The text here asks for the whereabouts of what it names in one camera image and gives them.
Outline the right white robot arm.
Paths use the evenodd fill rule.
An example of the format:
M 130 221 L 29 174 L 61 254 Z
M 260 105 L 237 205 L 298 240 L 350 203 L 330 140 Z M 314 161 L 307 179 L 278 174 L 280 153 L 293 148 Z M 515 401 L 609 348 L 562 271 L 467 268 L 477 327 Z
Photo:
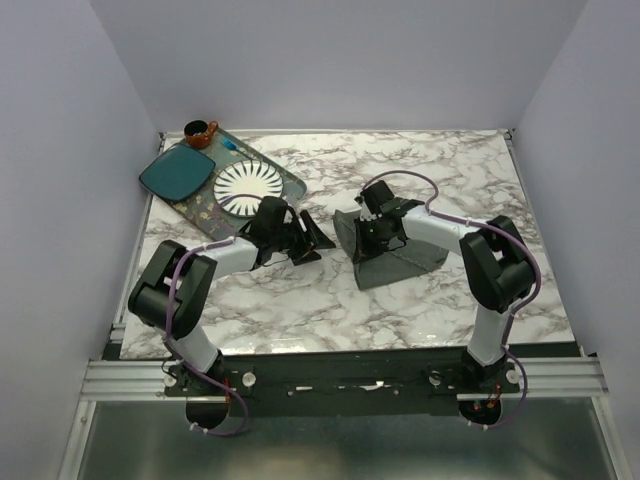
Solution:
M 396 196 L 383 180 L 361 190 L 349 227 L 337 227 L 356 284 L 368 290 L 431 273 L 455 254 L 462 259 L 476 318 L 460 379 L 480 392 L 506 361 L 515 313 L 541 286 L 537 261 L 506 216 L 488 222 L 434 210 L 429 201 Z

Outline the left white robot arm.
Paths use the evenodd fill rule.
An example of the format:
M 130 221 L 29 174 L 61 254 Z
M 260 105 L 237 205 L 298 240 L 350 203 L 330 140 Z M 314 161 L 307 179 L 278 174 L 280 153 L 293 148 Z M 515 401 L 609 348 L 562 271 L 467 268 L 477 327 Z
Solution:
M 224 386 L 222 353 L 199 325 L 212 283 L 266 266 L 275 253 L 298 266 L 319 260 L 335 243 L 306 210 L 265 196 L 255 215 L 225 240 L 189 249 L 166 240 L 157 247 L 137 283 L 127 308 L 160 331 L 171 354 L 188 370 L 187 382 L 201 395 Z

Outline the grey cloth napkin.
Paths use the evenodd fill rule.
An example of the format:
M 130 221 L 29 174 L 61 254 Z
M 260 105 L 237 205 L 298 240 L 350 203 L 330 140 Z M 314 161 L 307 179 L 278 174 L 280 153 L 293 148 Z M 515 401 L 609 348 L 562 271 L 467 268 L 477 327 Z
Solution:
M 350 259 L 356 254 L 355 220 L 358 217 L 358 211 L 336 210 L 333 215 L 336 236 Z M 408 240 L 396 251 L 384 252 L 360 263 L 352 261 L 355 282 L 360 291 L 367 291 L 429 274 L 441 268 L 448 255 L 447 250 L 432 244 Z

